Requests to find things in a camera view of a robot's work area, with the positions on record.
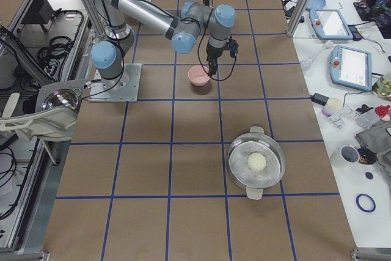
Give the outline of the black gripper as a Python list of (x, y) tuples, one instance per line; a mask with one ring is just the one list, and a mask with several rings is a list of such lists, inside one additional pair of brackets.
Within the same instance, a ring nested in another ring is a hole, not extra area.
[(236, 58), (238, 55), (238, 48), (239, 44), (232, 36), (229, 36), (224, 40), (218, 40), (210, 36), (206, 46), (208, 76), (216, 74), (218, 69), (217, 60), (222, 56), (224, 51), (228, 51), (231, 58)]

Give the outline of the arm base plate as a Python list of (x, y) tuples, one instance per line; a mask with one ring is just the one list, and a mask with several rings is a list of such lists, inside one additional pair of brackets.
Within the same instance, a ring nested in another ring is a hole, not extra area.
[(123, 74), (110, 81), (101, 78), (96, 69), (94, 79), (98, 79), (98, 82), (92, 83), (90, 94), (87, 94), (88, 101), (91, 103), (137, 102), (141, 71), (142, 64), (125, 63)]

